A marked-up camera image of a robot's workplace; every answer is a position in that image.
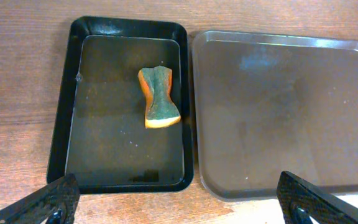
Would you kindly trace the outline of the orange green scrub sponge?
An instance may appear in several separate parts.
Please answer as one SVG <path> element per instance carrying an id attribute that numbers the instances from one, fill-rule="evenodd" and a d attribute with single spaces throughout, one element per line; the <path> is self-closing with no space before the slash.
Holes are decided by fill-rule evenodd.
<path id="1" fill-rule="evenodd" d="M 145 127 L 158 129 L 177 124 L 181 115 L 170 96 L 172 69 L 163 66 L 142 68 L 137 77 L 145 96 Z"/>

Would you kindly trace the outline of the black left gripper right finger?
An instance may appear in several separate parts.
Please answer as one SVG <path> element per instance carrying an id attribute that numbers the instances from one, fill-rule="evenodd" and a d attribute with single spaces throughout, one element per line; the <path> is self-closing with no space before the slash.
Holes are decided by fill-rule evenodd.
<path id="1" fill-rule="evenodd" d="M 358 208 L 289 171 L 281 172 L 276 194 L 286 224 L 358 224 Z"/>

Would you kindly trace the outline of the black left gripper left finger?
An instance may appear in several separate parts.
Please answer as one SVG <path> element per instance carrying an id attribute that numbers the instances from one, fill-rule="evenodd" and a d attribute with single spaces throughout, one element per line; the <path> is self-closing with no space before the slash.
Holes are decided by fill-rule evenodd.
<path id="1" fill-rule="evenodd" d="M 68 174 L 0 210 L 0 223 L 73 224 L 79 199 L 77 180 Z"/>

